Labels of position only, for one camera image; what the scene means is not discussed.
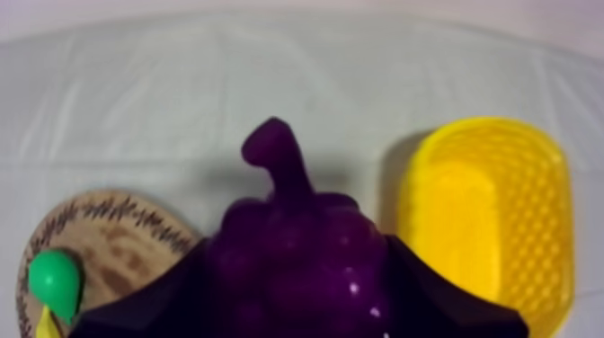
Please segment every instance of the black surface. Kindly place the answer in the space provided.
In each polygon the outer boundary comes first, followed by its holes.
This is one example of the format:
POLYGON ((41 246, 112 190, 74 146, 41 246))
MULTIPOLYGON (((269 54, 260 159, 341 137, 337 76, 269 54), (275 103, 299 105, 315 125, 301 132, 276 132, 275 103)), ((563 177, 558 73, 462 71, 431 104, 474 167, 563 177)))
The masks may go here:
MULTIPOLYGON (((474 297, 388 236, 385 283, 392 301, 391 338, 526 338, 516 311, 474 297)), ((83 313, 69 338, 208 337, 211 295, 204 280, 204 243, 148 287, 116 303, 83 313)))

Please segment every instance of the white fabric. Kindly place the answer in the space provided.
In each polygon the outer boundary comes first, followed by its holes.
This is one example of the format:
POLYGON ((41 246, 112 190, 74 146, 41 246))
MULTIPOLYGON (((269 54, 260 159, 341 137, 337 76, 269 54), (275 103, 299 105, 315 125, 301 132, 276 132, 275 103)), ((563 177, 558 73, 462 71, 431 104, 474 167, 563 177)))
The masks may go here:
POLYGON ((396 142, 473 115, 526 120, 566 149, 576 208, 576 301, 559 334, 604 332, 604 65, 385 13, 206 13, 120 22, 0 45, 0 332, 44 215, 121 187, 204 233, 227 204, 269 189, 240 159, 270 116, 295 129, 320 189, 378 215, 396 142))
POLYGON ((0 41, 92 22, 267 6, 396 11, 507 33, 604 59, 601 0, 0 0, 0 41))

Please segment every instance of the purple grapes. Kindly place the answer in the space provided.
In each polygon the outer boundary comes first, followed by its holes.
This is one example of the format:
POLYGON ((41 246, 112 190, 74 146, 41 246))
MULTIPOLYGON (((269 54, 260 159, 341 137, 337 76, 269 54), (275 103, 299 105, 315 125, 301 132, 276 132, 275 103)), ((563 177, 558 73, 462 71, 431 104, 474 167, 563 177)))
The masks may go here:
POLYGON ((223 338, 382 338, 386 242, 350 196, 315 193, 289 126, 271 119, 244 159, 274 182, 226 212, 207 263, 223 338))

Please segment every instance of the yellow basket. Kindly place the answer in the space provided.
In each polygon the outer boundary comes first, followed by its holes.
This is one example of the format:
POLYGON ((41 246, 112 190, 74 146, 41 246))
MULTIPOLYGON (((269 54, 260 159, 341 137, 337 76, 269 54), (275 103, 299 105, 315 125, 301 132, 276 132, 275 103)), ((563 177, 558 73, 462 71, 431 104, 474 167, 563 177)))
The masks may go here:
POLYGON ((460 120, 422 142, 396 231, 438 273, 518 309, 530 337, 547 338, 573 302, 570 196, 547 135, 515 120, 460 120))

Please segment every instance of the wooden plate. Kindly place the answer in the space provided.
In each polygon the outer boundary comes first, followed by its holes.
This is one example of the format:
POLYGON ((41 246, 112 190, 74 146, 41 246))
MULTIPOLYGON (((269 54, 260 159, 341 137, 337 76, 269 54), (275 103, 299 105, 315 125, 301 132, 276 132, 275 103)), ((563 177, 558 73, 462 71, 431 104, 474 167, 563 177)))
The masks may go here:
MULTIPOLYGON (((29 266, 40 251, 66 249, 85 273, 80 310, 111 303, 164 274, 199 237, 169 212, 124 191, 91 191, 69 200, 42 220, 25 248, 17 281, 22 338, 33 338, 42 305, 30 293, 29 266)), ((67 337, 68 329, 62 327, 67 337)))

